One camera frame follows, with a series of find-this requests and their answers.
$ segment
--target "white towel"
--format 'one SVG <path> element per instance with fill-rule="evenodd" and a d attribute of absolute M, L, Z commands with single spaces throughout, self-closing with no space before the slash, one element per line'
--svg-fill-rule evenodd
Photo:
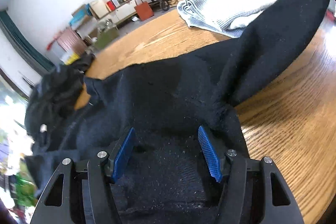
<path fill-rule="evenodd" d="M 177 10 L 189 27 L 199 27 L 232 38 L 277 0 L 183 0 Z"/>

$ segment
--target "wooden table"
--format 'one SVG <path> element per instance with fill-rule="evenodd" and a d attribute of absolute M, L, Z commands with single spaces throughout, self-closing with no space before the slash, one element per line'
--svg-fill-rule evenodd
<path fill-rule="evenodd" d="M 316 223 L 336 193 L 335 37 L 334 29 L 320 28 L 287 70 L 236 107 L 251 158 L 275 160 L 306 224 Z M 104 79 L 128 65 L 176 57 L 224 39 L 188 28 L 174 10 L 101 52 L 87 76 Z M 84 91 L 76 107 L 88 98 Z"/>

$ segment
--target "ribbed blue pad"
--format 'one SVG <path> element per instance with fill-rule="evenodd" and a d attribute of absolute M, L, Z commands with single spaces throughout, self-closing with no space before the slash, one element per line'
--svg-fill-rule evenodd
<path fill-rule="evenodd" d="M 129 157 L 131 156 L 134 147 L 134 143 L 135 143 L 135 130 L 134 128 L 131 128 L 124 143 L 120 147 L 118 155 L 114 160 L 114 169 L 112 174 L 112 179 L 114 182 L 120 179 L 124 174 L 127 162 L 129 160 Z"/>
<path fill-rule="evenodd" d="M 214 177 L 217 182 L 220 182 L 223 178 L 223 175 L 221 173 L 219 158 L 213 146 L 211 145 L 206 131 L 202 126 L 198 128 L 198 141 L 201 145 L 202 152 L 207 162 L 211 176 Z"/>

